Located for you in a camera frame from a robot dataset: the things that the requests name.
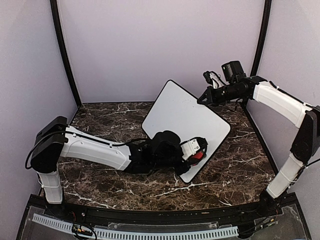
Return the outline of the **white whiteboard black frame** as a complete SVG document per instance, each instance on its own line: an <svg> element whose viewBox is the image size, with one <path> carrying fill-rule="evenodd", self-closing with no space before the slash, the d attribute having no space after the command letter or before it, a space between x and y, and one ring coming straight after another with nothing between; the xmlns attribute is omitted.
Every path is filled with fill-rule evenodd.
<svg viewBox="0 0 320 240"><path fill-rule="evenodd" d="M149 138L165 130L176 133L182 142L194 137L205 138L208 146L206 157L188 172L180 176L184 183L190 183L215 154L231 131L230 124L197 98L168 80L141 124Z"/></svg>

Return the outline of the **red bone-shaped eraser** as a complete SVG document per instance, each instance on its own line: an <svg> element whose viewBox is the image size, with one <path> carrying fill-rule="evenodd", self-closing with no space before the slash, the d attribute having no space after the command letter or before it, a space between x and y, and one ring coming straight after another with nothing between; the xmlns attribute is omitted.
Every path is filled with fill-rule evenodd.
<svg viewBox="0 0 320 240"><path fill-rule="evenodd" d="M200 162L202 160L204 156L204 153L202 151L192 155L188 160L189 162L194 165L194 164L197 164L198 162Z"/></svg>

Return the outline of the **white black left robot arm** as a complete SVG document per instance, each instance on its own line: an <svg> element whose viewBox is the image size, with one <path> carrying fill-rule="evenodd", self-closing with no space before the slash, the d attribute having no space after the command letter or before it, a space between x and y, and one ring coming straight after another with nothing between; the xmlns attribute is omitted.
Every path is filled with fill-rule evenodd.
<svg viewBox="0 0 320 240"><path fill-rule="evenodd" d="M152 139L113 142L84 133L68 125L66 117L58 116L36 135L25 168L35 170L39 175L51 210L58 217L67 218L71 208L63 201L58 171L60 157L86 160L130 174L173 168L177 175L182 175L190 169L188 159L198 149L196 139L182 143L177 134L168 130L158 132Z"/></svg>

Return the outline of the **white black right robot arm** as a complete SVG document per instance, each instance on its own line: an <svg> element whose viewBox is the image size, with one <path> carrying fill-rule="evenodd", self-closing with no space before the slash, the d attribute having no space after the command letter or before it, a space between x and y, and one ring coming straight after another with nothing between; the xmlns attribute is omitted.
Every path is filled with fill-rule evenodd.
<svg viewBox="0 0 320 240"><path fill-rule="evenodd" d="M277 173L266 187L276 199L299 180L304 170L320 160L320 108L303 102L260 76L239 74L235 82L223 81L206 71L208 86L198 97L207 107L242 103L271 154Z"/></svg>

